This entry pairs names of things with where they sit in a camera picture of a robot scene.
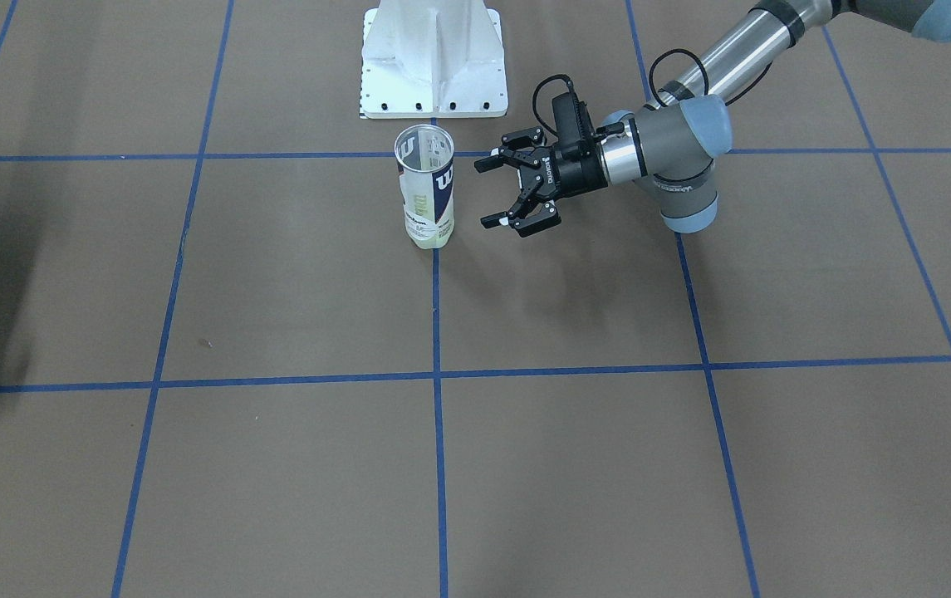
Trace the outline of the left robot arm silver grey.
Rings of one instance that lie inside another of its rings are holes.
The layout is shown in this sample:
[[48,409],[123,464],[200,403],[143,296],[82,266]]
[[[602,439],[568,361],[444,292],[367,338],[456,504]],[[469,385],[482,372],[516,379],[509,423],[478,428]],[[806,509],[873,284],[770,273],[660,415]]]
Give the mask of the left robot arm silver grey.
[[563,73],[552,98],[552,125],[506,133],[476,162],[479,173],[513,167],[512,207],[480,220],[525,238],[558,226],[558,202],[611,185],[635,183],[656,202],[666,227],[695,233],[718,215],[715,163],[733,147],[728,107],[765,76],[772,62],[837,16],[855,14],[912,37],[951,42],[951,1],[760,1],[692,66],[661,86],[638,110],[596,124]]

